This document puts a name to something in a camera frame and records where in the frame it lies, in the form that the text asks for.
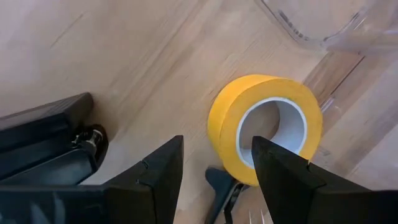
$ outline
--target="wood grain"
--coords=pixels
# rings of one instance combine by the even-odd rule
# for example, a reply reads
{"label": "wood grain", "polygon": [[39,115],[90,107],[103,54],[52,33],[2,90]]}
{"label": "wood grain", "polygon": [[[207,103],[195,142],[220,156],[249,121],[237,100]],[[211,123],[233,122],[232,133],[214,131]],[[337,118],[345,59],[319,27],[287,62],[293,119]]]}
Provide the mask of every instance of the wood grain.
{"label": "wood grain", "polygon": [[395,125],[347,178],[372,190],[397,190],[397,134]]}
{"label": "wood grain", "polygon": [[[221,165],[206,136],[208,112],[219,91],[240,76],[265,73],[304,82],[320,103],[333,94],[322,143],[330,155],[323,156],[329,161],[325,167],[344,163],[342,173],[365,179],[375,167],[372,161],[381,159],[370,148],[359,148],[393,143],[387,134],[394,133],[396,122],[389,95],[394,77],[378,68],[370,68],[364,84],[360,75],[346,77],[352,69],[367,72],[355,68],[361,57],[335,53],[324,58],[325,52],[297,46],[254,1],[5,0],[0,6],[0,116],[91,92],[96,104],[91,122],[105,125],[112,141],[100,171],[85,184],[107,181],[183,134],[185,163],[175,223],[203,223],[213,200],[204,172]],[[367,63],[382,66],[381,61]],[[379,72],[376,79],[371,75]],[[344,84],[351,82],[359,83],[353,92]],[[390,101],[381,103],[378,97]],[[353,123],[357,115],[358,122],[369,121]],[[342,129],[356,133],[354,140],[342,139]],[[341,151],[335,152],[337,140]],[[257,203],[264,206],[259,189],[245,194],[236,210],[242,223],[248,214],[244,205],[250,210]]]}

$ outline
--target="clear plastic container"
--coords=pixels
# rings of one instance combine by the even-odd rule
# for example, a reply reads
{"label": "clear plastic container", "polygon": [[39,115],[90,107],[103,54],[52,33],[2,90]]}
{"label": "clear plastic container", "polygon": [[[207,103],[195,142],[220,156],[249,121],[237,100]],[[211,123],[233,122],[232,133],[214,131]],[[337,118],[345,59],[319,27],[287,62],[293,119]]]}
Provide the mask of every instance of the clear plastic container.
{"label": "clear plastic container", "polygon": [[260,0],[298,43],[361,54],[398,51],[398,0]]}

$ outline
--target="yellow tape roll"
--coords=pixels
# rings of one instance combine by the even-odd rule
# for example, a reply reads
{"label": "yellow tape roll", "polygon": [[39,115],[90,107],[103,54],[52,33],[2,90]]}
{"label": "yellow tape roll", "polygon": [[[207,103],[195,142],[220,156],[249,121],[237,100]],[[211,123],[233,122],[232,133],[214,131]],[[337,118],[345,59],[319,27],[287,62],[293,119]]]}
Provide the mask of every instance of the yellow tape roll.
{"label": "yellow tape roll", "polygon": [[208,135],[225,169],[239,181],[259,185],[251,149],[239,145],[242,124],[258,106],[275,101],[279,128],[272,142],[311,159],[322,133],[322,113],[312,92],[300,83],[269,75],[248,75],[222,89],[211,107]]}

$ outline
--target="black plastic part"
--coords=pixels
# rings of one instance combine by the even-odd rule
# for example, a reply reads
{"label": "black plastic part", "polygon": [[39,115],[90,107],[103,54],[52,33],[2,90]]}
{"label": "black plastic part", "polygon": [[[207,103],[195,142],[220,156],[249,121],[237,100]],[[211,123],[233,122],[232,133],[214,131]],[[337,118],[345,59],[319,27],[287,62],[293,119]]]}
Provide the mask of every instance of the black plastic part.
{"label": "black plastic part", "polygon": [[71,151],[92,108],[93,98],[83,93],[0,118],[0,180]]}
{"label": "black plastic part", "polygon": [[224,209],[225,222],[232,224],[232,209],[239,194],[248,186],[240,183],[225,170],[209,167],[205,173],[207,182],[213,187],[216,195],[206,215],[205,224],[213,224]]}
{"label": "black plastic part", "polygon": [[0,118],[0,153],[59,134],[70,137],[93,105],[93,97],[82,93]]}
{"label": "black plastic part", "polygon": [[252,156],[275,224],[398,223],[398,191],[368,190],[259,136]]}
{"label": "black plastic part", "polygon": [[[135,166],[138,168],[128,169],[105,184],[115,187],[132,185],[147,187],[153,198],[150,201],[141,201],[141,208],[146,210],[155,208],[156,223],[172,224],[182,180],[183,136],[175,136]],[[116,216],[130,217],[131,210],[120,212]],[[136,221],[136,223],[153,223],[141,219]]]}
{"label": "black plastic part", "polygon": [[100,124],[92,124],[84,127],[82,132],[85,134],[85,137],[81,140],[78,148],[84,149],[88,154],[94,156],[97,170],[100,168],[108,151],[108,135],[106,134],[104,127]]}
{"label": "black plastic part", "polygon": [[94,157],[75,149],[0,181],[1,185],[75,185],[97,171]]}
{"label": "black plastic part", "polygon": [[99,186],[0,186],[3,223],[173,223],[183,137]]}

